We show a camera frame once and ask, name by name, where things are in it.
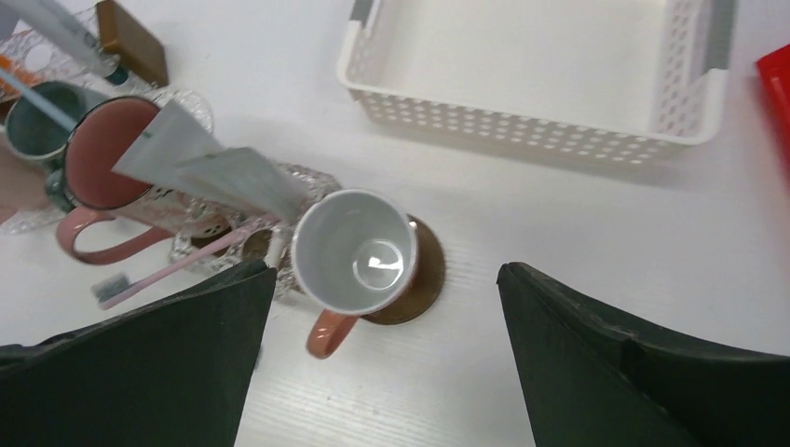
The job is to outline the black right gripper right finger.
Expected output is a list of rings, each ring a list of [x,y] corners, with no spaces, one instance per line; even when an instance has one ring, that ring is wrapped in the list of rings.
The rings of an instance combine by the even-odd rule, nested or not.
[[[788,444],[788,357],[668,329],[522,262],[497,286],[536,445]]]

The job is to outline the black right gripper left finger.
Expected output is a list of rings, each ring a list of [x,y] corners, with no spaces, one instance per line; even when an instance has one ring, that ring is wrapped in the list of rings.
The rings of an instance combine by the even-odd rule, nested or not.
[[[231,446],[277,272],[262,261],[1,349],[5,446]]]

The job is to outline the pale pink toothbrush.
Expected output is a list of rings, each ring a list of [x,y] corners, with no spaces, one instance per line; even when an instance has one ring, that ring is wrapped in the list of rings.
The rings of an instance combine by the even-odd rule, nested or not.
[[[220,272],[239,264],[242,261],[244,244],[256,233],[271,229],[283,222],[275,222],[272,218],[261,217],[248,220],[239,228],[209,243],[207,246],[192,251],[184,258],[157,270],[155,273],[132,281],[127,274],[117,274],[106,280],[94,284],[90,291],[102,310],[108,310],[128,300],[135,294],[157,283],[180,270],[199,262],[219,262]]]

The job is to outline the orange-pink mug white inside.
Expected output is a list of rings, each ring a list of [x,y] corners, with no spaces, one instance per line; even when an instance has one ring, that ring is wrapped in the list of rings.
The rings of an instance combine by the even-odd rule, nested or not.
[[[322,309],[307,352],[329,358],[360,318],[401,298],[414,280],[418,249],[415,223],[378,193],[343,189],[311,206],[291,242],[297,282]]]

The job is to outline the orange capped toothpaste tube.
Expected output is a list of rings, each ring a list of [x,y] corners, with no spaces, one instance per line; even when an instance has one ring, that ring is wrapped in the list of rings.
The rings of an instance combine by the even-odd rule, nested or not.
[[[176,165],[223,149],[191,113],[170,101],[118,159],[112,172],[208,199],[209,190],[182,178]]]

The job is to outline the pink mug white inside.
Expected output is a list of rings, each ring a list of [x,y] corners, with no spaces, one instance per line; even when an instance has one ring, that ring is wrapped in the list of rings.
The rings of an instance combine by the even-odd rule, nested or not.
[[[14,155],[1,137],[1,223],[18,211],[44,210],[50,205],[45,193],[45,172]]]

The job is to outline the pink ghost pattern mug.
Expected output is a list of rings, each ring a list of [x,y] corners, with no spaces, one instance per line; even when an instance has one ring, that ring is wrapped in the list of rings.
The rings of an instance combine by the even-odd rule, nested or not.
[[[175,234],[175,227],[145,211],[143,203],[161,189],[113,172],[116,162],[154,120],[160,108],[135,96],[117,97],[90,109],[69,135],[62,178],[77,206],[56,228],[60,247],[83,264],[114,264]],[[140,235],[100,251],[76,247],[80,233],[100,222],[124,217],[149,228]]]

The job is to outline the white blue toothbrush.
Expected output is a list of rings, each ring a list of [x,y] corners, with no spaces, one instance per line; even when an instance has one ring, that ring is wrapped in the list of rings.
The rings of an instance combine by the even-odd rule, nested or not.
[[[71,116],[67,115],[58,105],[45,98],[31,87],[28,87],[13,74],[6,70],[1,70],[1,78],[14,89],[18,90],[35,108],[66,131],[72,131],[76,127],[77,122]]]

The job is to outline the grey-green ceramic mug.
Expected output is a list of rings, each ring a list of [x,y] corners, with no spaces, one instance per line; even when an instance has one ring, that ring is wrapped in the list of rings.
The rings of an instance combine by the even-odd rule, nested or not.
[[[99,91],[61,81],[46,81],[34,90],[59,106],[75,121],[109,97]],[[11,145],[11,153],[31,162],[45,172],[45,193],[65,213],[75,208],[68,196],[62,166],[70,132],[21,97],[11,106],[3,131]]]

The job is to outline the white toothpaste tube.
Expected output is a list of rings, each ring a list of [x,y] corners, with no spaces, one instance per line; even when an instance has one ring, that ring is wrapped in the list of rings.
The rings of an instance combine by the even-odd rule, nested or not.
[[[115,86],[129,81],[118,58],[105,54],[97,37],[58,1],[1,0],[1,4],[94,75]]]

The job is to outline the clear acrylic toothbrush holder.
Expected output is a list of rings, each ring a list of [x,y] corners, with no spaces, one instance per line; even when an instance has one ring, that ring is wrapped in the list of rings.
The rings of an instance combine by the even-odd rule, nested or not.
[[[277,166],[306,188],[302,211],[342,189],[341,183],[329,173],[286,162],[279,162]],[[231,231],[244,227],[244,238],[188,265],[187,271],[211,277],[243,261],[262,260],[277,270],[276,301],[291,305],[305,297],[291,263],[294,224],[279,221],[272,215],[250,216],[207,201],[193,201],[190,206],[193,219],[213,210],[228,220]]]

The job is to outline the white pink toothbrush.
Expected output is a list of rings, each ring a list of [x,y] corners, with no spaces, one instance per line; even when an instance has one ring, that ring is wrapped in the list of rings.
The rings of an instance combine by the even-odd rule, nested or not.
[[[269,267],[279,269],[290,240],[291,232],[287,226],[278,224],[271,229],[271,237],[264,258]]]

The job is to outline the black capped toothpaste tube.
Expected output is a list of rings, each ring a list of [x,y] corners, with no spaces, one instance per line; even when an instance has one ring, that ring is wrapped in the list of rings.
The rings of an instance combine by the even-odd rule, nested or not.
[[[287,224],[300,216],[306,186],[251,147],[227,149],[175,164],[196,194],[249,214],[271,213]]]

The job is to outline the wooden acrylic toothbrush holder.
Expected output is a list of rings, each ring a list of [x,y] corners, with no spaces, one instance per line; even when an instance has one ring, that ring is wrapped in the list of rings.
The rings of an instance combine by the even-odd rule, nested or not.
[[[39,76],[41,82],[63,81],[114,96],[168,87],[165,48],[120,3],[96,1],[93,7],[76,13],[66,9],[97,37],[105,54],[118,58],[129,73],[126,84],[115,86],[91,73],[2,4],[1,55]]]

